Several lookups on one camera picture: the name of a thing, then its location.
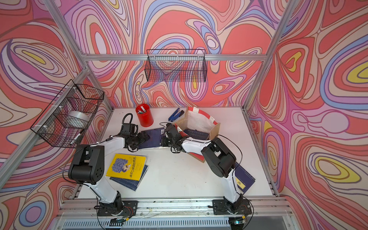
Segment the dark blue book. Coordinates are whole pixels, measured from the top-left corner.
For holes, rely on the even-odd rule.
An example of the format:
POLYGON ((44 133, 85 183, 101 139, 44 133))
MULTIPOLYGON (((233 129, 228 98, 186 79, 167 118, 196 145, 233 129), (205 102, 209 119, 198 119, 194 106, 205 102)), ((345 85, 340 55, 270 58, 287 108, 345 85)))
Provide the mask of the dark blue book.
POLYGON ((164 128, 156 128, 142 131, 149 139, 139 145, 139 149, 161 149, 163 148, 162 139, 164 137, 164 128))
POLYGON ((184 133, 186 133, 189 137, 197 140, 208 140, 210 134, 206 132, 201 132, 196 129, 185 129, 184 133))

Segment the purple book yellow label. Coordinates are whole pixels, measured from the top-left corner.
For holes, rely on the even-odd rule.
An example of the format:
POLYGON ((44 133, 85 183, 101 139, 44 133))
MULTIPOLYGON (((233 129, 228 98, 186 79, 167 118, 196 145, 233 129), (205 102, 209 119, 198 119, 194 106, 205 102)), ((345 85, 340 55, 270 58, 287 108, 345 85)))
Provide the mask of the purple book yellow label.
POLYGON ((246 193, 255 183, 255 178, 251 176, 241 165, 235 165, 235 179, 241 193, 246 193))

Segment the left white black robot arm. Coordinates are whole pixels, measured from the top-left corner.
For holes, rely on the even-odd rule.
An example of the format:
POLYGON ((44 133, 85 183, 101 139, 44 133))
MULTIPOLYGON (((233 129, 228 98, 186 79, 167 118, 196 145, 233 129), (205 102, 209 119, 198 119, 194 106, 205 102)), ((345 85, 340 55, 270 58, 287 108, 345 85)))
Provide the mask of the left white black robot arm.
POLYGON ((101 143, 79 145, 68 170, 69 179, 89 187, 96 195, 101 208, 118 213, 124 203, 119 191, 107 177, 126 177, 138 181, 146 163, 146 157, 137 156, 139 145, 149 139, 138 125, 122 122, 118 134, 101 143))

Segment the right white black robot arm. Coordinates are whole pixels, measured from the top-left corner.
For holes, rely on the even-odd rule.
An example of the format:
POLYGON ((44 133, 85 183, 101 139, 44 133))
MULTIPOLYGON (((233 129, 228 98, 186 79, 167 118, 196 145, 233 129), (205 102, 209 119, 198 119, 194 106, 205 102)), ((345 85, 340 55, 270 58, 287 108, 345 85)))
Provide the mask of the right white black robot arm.
POLYGON ((173 123, 166 123, 164 127, 164 133, 171 151, 173 153, 185 152, 203 156, 211 171, 222 179, 224 200, 230 205, 239 206, 242 202, 242 195, 235 178, 236 156, 225 143, 218 137, 204 141, 194 139, 188 135, 184 136, 180 133, 179 127, 173 123))

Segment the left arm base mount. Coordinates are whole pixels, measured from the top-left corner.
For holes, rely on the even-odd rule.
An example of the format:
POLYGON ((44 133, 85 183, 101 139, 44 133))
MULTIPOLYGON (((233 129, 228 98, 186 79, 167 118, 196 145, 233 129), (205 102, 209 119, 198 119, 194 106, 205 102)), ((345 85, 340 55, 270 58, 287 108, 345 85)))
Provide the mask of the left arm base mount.
POLYGON ((98 204, 94 207, 99 217, 122 216, 126 218, 135 216, 137 208, 137 200, 122 200, 120 192, 117 192, 117 196, 112 203, 105 204, 98 201, 98 204))

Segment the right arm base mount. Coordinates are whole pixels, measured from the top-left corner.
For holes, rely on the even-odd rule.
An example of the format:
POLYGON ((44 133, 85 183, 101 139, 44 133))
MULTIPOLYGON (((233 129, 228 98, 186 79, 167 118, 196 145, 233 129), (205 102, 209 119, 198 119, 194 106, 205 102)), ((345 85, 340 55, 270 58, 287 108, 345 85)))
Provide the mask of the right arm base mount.
POLYGON ((214 215, 251 215, 252 205, 250 201, 242 196, 239 197, 234 203, 228 201, 227 199, 214 199, 212 200, 212 205, 214 215))

